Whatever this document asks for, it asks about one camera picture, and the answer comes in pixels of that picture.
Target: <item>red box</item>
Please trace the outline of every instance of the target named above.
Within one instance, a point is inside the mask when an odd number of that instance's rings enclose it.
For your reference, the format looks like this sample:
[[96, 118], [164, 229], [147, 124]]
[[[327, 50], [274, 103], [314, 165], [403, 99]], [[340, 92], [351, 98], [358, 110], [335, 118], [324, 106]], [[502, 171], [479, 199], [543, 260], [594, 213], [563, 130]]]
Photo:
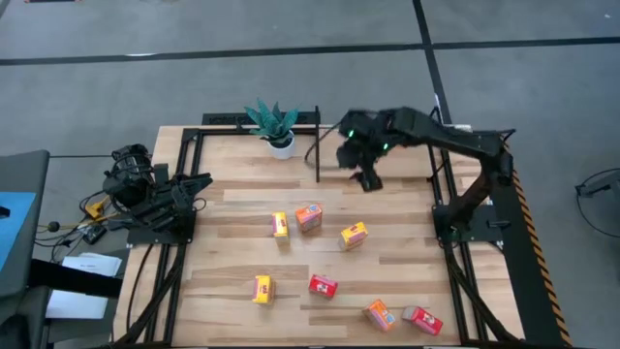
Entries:
[[444, 323], [419, 306], [408, 306], [403, 311], [403, 319], [409, 320], [422, 331], [437, 335]]
[[318, 275], [312, 275], [310, 278], [310, 285], [308, 285], [308, 290], [310, 290], [310, 292], [314, 292], [328, 298], [333, 298], [337, 289], [337, 282]]

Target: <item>succulent plant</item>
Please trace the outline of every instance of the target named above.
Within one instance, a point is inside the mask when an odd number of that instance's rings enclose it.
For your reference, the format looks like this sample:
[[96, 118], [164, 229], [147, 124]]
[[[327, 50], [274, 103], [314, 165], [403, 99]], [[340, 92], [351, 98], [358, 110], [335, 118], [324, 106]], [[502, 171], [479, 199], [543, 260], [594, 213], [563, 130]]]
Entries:
[[250, 133], [261, 136], [261, 140], [270, 143], [284, 143], [291, 139], [293, 135], [289, 131], [297, 122], [299, 110], [295, 108], [291, 111], [287, 111], [287, 113], [283, 115], [278, 108], [277, 102], [275, 106], [273, 106], [273, 110], [270, 111], [260, 98], [258, 98], [257, 101], [259, 103], [260, 112], [244, 107], [248, 116], [260, 127], [258, 130], [250, 130]]

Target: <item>blue object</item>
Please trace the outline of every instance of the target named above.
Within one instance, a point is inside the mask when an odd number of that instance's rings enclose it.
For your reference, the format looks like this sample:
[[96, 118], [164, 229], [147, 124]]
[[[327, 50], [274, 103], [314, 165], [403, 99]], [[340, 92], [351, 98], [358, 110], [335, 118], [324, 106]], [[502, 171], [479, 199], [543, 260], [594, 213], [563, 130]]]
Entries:
[[0, 206], [11, 211], [8, 218], [0, 219], [0, 270], [9, 257], [28, 211], [35, 200], [35, 193], [0, 192]]

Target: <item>small box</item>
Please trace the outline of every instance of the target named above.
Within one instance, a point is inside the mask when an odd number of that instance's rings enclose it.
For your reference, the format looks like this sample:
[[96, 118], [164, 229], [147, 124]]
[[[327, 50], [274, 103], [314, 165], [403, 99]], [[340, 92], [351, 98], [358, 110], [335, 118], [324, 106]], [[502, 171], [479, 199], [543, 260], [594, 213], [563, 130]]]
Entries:
[[337, 289], [337, 282], [318, 275], [312, 275], [310, 278], [310, 285], [308, 285], [308, 290], [310, 290], [310, 292], [325, 296], [327, 298], [333, 298]]
[[368, 237], [368, 231], [366, 231], [364, 224], [359, 222], [340, 233], [338, 245], [341, 250], [348, 251], [352, 248], [360, 246], [366, 237]]
[[373, 301], [362, 312], [384, 332], [391, 330], [396, 322], [394, 315], [389, 312], [381, 300]]
[[269, 275], [257, 275], [254, 279], [252, 301], [258, 304], [271, 304], [275, 296], [275, 281]]
[[403, 319], [411, 321], [422, 331], [437, 335], [444, 323], [419, 306], [407, 306], [403, 311]]
[[298, 209], [294, 213], [297, 220], [297, 227], [302, 233], [307, 233], [314, 228], [321, 227], [323, 221], [323, 210], [319, 205], [310, 205]]
[[275, 212], [271, 214], [273, 224], [273, 237], [277, 243], [289, 243], [289, 227], [287, 225], [287, 214], [285, 212]]

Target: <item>potted plant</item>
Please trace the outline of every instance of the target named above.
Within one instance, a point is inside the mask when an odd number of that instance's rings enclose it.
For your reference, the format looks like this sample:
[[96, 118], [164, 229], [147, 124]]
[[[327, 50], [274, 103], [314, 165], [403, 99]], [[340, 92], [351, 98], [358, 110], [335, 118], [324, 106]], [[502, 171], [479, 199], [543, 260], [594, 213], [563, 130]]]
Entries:
[[261, 99], [258, 99], [258, 102], [260, 112], [245, 107], [248, 116], [259, 125], [258, 130], [252, 129], [250, 133], [259, 135], [261, 140], [267, 141], [274, 158], [285, 160], [292, 157], [295, 153], [295, 135], [291, 127], [297, 122], [299, 110], [293, 109], [283, 115], [277, 102], [272, 111]]

